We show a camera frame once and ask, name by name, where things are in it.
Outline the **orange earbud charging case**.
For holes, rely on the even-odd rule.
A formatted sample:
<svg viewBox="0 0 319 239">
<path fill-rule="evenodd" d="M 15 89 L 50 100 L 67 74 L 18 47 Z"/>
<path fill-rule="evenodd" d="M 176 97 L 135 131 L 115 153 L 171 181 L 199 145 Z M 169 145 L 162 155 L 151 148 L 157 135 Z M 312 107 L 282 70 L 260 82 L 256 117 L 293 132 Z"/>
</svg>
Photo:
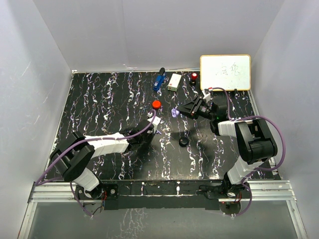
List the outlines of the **orange earbud charging case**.
<svg viewBox="0 0 319 239">
<path fill-rule="evenodd" d="M 152 102 L 152 108 L 157 110 L 161 108 L 161 102 L 159 100 L 155 100 Z"/>
</svg>

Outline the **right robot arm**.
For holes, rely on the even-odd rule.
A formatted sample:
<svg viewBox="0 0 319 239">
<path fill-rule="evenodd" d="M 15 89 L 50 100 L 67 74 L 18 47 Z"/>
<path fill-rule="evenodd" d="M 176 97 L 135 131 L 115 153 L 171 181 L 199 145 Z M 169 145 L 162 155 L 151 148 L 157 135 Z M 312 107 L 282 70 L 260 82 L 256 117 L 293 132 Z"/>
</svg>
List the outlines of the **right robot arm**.
<svg viewBox="0 0 319 239">
<path fill-rule="evenodd" d="M 199 187 L 199 191 L 206 197 L 211 194 L 235 197 L 247 186 L 248 174 L 278 153 L 277 144 L 264 119 L 231 121 L 227 115 L 227 104 L 208 104 L 202 97 L 196 97 L 176 109 L 181 115 L 193 120 L 199 117 L 210 120 L 210 129 L 216 136 L 237 139 L 239 157 L 225 173 L 221 184 Z"/>
</svg>

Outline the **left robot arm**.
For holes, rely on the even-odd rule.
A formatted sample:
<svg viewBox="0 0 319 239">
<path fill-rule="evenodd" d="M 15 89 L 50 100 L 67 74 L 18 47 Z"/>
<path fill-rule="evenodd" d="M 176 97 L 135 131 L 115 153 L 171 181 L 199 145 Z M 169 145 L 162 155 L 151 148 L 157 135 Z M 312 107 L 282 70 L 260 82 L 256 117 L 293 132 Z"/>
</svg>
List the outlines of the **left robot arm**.
<svg viewBox="0 0 319 239">
<path fill-rule="evenodd" d="M 124 153 L 146 148 L 153 140 L 157 127 L 151 125 L 146 130 L 142 126 L 128 128 L 112 135 L 84 136 L 76 131 L 65 141 L 60 142 L 50 155 L 65 182 L 74 182 L 82 187 L 92 199 L 101 197 L 103 184 L 91 170 L 87 168 L 94 157 L 112 153 Z"/>
</svg>

